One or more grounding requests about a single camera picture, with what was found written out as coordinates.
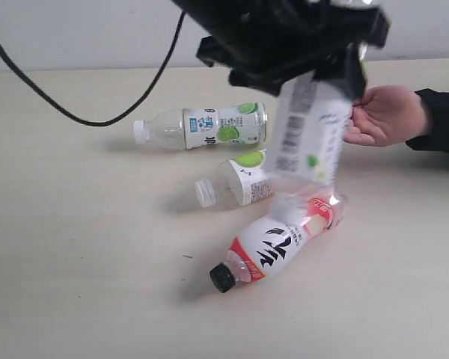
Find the person's open bare hand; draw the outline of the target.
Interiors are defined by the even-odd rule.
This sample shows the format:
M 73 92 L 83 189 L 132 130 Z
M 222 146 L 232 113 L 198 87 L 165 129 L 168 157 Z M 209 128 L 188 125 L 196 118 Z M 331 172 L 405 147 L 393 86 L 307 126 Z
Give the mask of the person's open bare hand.
M 352 107 L 348 144 L 387 147 L 426 135 L 430 120 L 419 95 L 404 86 L 371 88 Z

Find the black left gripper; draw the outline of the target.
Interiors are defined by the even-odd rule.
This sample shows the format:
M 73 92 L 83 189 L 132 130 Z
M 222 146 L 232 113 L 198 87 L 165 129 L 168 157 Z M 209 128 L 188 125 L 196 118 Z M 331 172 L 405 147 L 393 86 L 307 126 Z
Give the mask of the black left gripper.
M 229 68 L 234 87 L 278 96 L 285 82 L 306 73 L 348 99 L 362 97 L 367 79 L 360 45 L 385 46 L 390 21 L 379 5 L 330 1 L 174 0 L 208 32 L 196 56 Z

